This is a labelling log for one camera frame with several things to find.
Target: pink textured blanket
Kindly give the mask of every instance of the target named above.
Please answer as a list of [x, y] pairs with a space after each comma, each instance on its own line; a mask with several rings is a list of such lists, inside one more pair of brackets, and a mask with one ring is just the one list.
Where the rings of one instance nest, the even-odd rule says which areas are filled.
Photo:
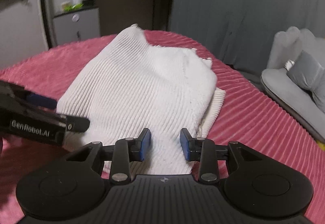
[[[208, 138], [218, 144], [237, 140], [305, 174], [314, 187], [306, 216], [325, 223], [325, 152], [310, 135], [274, 101], [259, 92], [235, 70], [215, 59], [190, 38], [163, 31], [145, 31], [149, 43], [197, 48], [202, 58], [212, 58], [218, 87], [226, 91], [221, 112]], [[0, 72], [0, 79], [25, 86], [39, 94], [59, 99], [81, 69], [115, 36], [60, 46]], [[23, 213], [15, 197], [18, 180], [26, 173], [66, 153], [63, 149], [24, 139], [4, 140], [0, 158], [0, 223], [16, 223]], [[220, 163], [221, 176], [226, 167]]]

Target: gray sofa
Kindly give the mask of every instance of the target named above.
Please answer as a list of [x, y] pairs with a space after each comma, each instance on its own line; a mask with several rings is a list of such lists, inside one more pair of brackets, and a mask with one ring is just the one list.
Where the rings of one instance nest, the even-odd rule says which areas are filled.
[[265, 92], [292, 115], [315, 139], [325, 143], [325, 114], [313, 101], [311, 94], [300, 89], [287, 76], [288, 60], [295, 61], [302, 50], [325, 66], [325, 40], [316, 38], [309, 30], [290, 27], [278, 32], [261, 82]]

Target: folded sweater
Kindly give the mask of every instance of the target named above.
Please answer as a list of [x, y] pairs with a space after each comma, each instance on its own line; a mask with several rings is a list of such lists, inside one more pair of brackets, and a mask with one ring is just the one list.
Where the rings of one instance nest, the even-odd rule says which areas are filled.
[[[194, 50], [150, 45], [137, 25], [123, 30], [59, 100], [59, 113], [90, 119], [85, 133], [66, 135], [64, 147], [72, 151], [92, 141], [112, 145], [149, 128], [152, 148], [145, 162], [131, 165], [131, 172], [190, 173], [180, 130], [186, 127], [194, 137], [206, 136], [225, 96], [216, 89], [217, 77], [209, 65]], [[106, 162], [104, 170], [109, 167]]]

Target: gray curtain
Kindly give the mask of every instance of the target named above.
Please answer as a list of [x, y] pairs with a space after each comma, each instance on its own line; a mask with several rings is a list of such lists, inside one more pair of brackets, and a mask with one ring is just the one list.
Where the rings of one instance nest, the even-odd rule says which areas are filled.
[[325, 0], [174, 0], [170, 26], [259, 76], [276, 32], [296, 26], [325, 37]]

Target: metal screw head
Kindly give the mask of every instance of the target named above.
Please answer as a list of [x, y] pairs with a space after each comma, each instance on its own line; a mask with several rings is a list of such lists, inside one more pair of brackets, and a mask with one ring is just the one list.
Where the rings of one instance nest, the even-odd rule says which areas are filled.
[[206, 182], [212, 182], [218, 179], [218, 177], [215, 174], [212, 173], [206, 173], [201, 175], [201, 179]]
[[168, 182], [168, 180], [169, 180], [169, 179], [168, 179], [167, 177], [165, 177], [165, 176], [164, 176], [163, 178], [160, 179], [160, 181], [162, 181], [163, 183]]
[[112, 175], [112, 179], [116, 182], [123, 182], [127, 179], [127, 175], [124, 173], [116, 173]]

